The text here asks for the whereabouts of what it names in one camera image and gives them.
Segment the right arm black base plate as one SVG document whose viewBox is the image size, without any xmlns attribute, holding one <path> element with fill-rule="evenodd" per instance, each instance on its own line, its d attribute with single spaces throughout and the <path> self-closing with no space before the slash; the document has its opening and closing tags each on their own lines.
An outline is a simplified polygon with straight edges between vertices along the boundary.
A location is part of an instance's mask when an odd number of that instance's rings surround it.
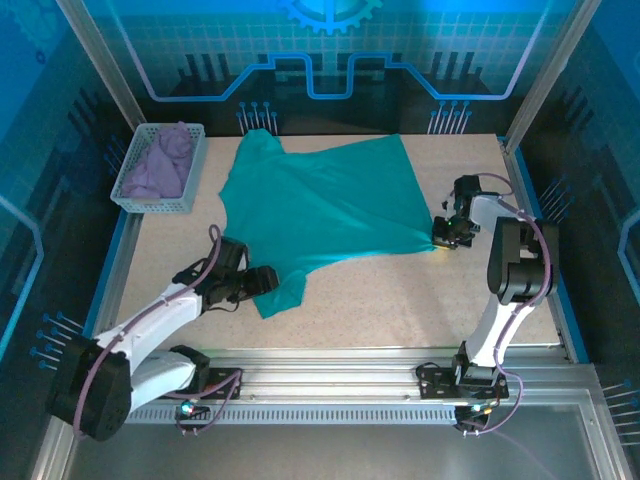
<svg viewBox="0 0 640 480">
<path fill-rule="evenodd" d="M 423 400 L 503 400 L 509 398 L 506 377 L 496 368 L 416 368 L 420 397 Z"/>
</svg>

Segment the teal t-shirt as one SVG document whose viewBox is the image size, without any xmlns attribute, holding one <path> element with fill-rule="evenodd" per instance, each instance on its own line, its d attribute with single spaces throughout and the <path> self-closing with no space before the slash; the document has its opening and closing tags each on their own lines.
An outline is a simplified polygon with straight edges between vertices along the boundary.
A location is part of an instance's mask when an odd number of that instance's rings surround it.
<svg viewBox="0 0 640 480">
<path fill-rule="evenodd" d="M 226 236 L 279 286 L 255 298 L 262 318 L 300 306 L 308 274 L 350 258 L 430 252 L 432 218 L 398 135 L 288 153 L 246 134 L 219 193 Z"/>
</svg>

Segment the small board with LEDs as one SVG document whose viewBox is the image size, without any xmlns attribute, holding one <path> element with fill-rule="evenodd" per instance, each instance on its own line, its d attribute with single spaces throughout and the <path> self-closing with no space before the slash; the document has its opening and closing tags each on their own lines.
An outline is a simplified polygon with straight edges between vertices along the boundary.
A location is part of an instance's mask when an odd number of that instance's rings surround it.
<svg viewBox="0 0 640 480">
<path fill-rule="evenodd" d="M 493 407 L 488 404 L 472 404 L 455 407 L 455 419 L 463 427 L 484 428 L 489 421 Z"/>
<path fill-rule="evenodd" d="M 209 414 L 209 407 L 199 405 L 195 400 L 184 400 L 177 407 L 176 419 L 179 422 L 190 420 L 206 420 Z"/>
</svg>

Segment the aluminium frame post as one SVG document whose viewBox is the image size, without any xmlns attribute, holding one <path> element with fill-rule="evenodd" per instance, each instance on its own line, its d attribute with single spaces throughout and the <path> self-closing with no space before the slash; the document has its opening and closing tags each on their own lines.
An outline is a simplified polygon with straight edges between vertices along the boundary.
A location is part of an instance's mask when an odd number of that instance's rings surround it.
<svg viewBox="0 0 640 480">
<path fill-rule="evenodd" d="M 530 90 L 517 111 L 504 140 L 504 151 L 514 153 L 531 127 L 602 0 L 576 0 Z"/>
<path fill-rule="evenodd" d="M 83 0 L 55 0 L 132 131 L 146 122 L 131 88 Z"/>
</svg>

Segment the white plastic basket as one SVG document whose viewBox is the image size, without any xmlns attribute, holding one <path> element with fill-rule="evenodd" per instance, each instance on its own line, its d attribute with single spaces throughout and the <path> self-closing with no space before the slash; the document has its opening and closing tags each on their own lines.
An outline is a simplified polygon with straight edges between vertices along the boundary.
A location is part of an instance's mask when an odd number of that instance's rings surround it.
<svg viewBox="0 0 640 480">
<path fill-rule="evenodd" d="M 129 213 L 189 213 L 192 210 L 206 158 L 207 142 L 203 125 L 198 123 L 186 124 L 193 140 L 193 162 L 183 195 L 179 198 L 160 199 L 126 198 L 122 196 L 123 180 L 136 166 L 142 151 L 151 145 L 154 137 L 162 127 L 171 125 L 146 123 L 137 127 L 127 149 L 110 195 L 114 203 Z"/>
</svg>

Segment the grey metal bottom panel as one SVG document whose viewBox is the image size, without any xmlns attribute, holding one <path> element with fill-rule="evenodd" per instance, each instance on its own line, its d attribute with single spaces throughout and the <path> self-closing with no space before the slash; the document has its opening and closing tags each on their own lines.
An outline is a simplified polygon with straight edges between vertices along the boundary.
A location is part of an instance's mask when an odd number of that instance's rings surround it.
<svg viewBox="0 0 640 480">
<path fill-rule="evenodd" d="M 429 426 L 127 426 L 81 444 L 65 480 L 600 480 L 566 415 L 465 438 Z"/>
</svg>

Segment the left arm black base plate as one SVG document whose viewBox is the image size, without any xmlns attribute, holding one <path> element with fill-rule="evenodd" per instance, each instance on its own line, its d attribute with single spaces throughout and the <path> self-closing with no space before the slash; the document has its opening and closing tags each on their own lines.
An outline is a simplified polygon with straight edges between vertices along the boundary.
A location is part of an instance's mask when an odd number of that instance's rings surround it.
<svg viewBox="0 0 640 480">
<path fill-rule="evenodd" d="M 243 371 L 238 368 L 210 368 L 203 382 L 161 396 L 161 399 L 231 400 L 240 398 Z"/>
</svg>

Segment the purple cloth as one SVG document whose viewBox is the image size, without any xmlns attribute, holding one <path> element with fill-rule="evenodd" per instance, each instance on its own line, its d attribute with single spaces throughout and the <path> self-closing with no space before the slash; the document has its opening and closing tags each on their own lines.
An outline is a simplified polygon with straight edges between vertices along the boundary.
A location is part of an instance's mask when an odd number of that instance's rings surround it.
<svg viewBox="0 0 640 480">
<path fill-rule="evenodd" d="M 126 198 L 179 198 L 193 162 L 193 140 L 180 121 L 162 127 L 144 149 L 136 166 L 125 176 L 121 193 Z"/>
</svg>

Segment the aluminium mounting rail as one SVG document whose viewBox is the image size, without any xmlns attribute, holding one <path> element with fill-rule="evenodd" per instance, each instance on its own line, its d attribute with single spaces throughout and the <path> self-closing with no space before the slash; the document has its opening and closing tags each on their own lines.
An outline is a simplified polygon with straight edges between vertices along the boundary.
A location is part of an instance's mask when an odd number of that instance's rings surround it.
<svg viewBox="0 0 640 480">
<path fill-rule="evenodd" d="M 420 401 L 415 368 L 449 368 L 455 348 L 205 349 L 216 367 L 243 370 L 241 404 L 402 404 Z M 521 376 L 524 405 L 571 403 L 599 388 L 595 368 L 559 345 L 515 345 L 504 367 Z"/>
</svg>

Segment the perforated metal strip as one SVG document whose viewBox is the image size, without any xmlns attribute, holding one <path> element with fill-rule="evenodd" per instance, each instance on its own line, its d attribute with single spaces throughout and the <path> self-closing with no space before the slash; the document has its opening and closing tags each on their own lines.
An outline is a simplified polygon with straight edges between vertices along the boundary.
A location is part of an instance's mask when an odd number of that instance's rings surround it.
<svg viewBox="0 0 640 480">
<path fill-rule="evenodd" d="M 219 425 L 438 425 L 457 423 L 453 406 L 429 404 L 230 404 L 224 410 L 209 406 L 181 423 L 203 426 L 220 415 Z"/>
</svg>

